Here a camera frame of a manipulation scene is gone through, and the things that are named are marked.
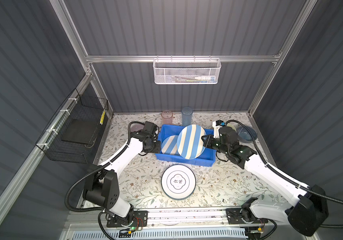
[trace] floral pattern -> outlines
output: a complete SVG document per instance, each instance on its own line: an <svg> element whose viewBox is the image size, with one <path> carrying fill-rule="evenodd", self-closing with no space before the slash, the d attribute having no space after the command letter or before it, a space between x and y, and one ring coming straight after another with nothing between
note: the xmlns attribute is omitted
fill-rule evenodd
<svg viewBox="0 0 343 240"><path fill-rule="evenodd" d="M250 125L247 113L197 113L192 122L206 129L212 129L216 120L238 120ZM160 114L115 115L104 146L100 163L106 161L127 140L129 122L153 122L162 126ZM174 114L173 124L181 125L181 114ZM257 145L263 153L257 139ZM216 159L212 167L183 164L189 167L196 177L194 193L184 200L170 199L162 190L161 178L172 162L159 161L154 154L137 155L119 176L120 197L133 204L135 208L170 208L170 207L216 207L241 205L250 197L258 197L272 202L286 200L264 181L241 169L235 164ZM86 201L84 207L93 207Z"/></svg>

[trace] blue container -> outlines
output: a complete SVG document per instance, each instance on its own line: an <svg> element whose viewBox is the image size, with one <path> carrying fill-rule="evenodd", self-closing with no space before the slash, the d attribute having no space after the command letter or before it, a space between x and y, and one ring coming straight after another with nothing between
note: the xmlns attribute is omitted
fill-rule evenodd
<svg viewBox="0 0 343 240"><path fill-rule="evenodd" d="M183 126L174 126L174 125L162 125L161 132L158 134L158 140L163 142L167 137L172 135L179 135L179 133L184 129ZM205 129L206 134L214 134L213 130ZM213 149L205 148L203 153L194 159L185 159L181 156L174 156L162 153L156 153L158 160L168 161L168 162L180 162L198 166L211 167L216 161L216 151Z"/></svg>

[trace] gray wall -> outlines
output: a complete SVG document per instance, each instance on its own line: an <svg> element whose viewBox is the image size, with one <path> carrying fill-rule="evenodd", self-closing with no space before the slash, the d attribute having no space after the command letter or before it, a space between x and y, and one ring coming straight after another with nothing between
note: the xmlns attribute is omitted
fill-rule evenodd
<svg viewBox="0 0 343 240"><path fill-rule="evenodd" d="M83 75L48 1L0 2L0 195ZM63 195L83 168L43 159L0 239L56 238L68 213Z"/></svg>
<svg viewBox="0 0 343 240"><path fill-rule="evenodd" d="M254 117L281 170L343 199L342 0L318 1ZM343 206L328 205L325 222L342 223Z"/></svg>
<svg viewBox="0 0 343 240"><path fill-rule="evenodd" d="M304 0L65 1L88 55L273 55ZM223 63L215 85L160 86L150 63L94 63L115 112L247 110L270 63Z"/></svg>

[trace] blue and white striped plate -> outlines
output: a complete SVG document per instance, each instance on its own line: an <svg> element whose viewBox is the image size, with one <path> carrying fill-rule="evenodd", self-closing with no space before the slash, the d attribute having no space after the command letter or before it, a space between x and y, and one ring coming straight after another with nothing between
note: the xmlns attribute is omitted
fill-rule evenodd
<svg viewBox="0 0 343 240"><path fill-rule="evenodd" d="M179 156L177 151L177 135L170 136L166 138L161 145L161 151L163 154L176 155Z"/></svg>
<svg viewBox="0 0 343 240"><path fill-rule="evenodd" d="M205 150L203 141L205 130L198 125L189 125L185 127L178 136L177 148L179 155L186 159L194 159Z"/></svg>

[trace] blue cup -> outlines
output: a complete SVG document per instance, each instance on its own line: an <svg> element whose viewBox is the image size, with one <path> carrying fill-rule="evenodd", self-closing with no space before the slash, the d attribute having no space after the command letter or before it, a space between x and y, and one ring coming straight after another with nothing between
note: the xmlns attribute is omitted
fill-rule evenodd
<svg viewBox="0 0 343 240"><path fill-rule="evenodd" d="M193 109L186 107L186 108L183 108L181 112L182 112L182 126L186 127L186 126L191 125Z"/></svg>

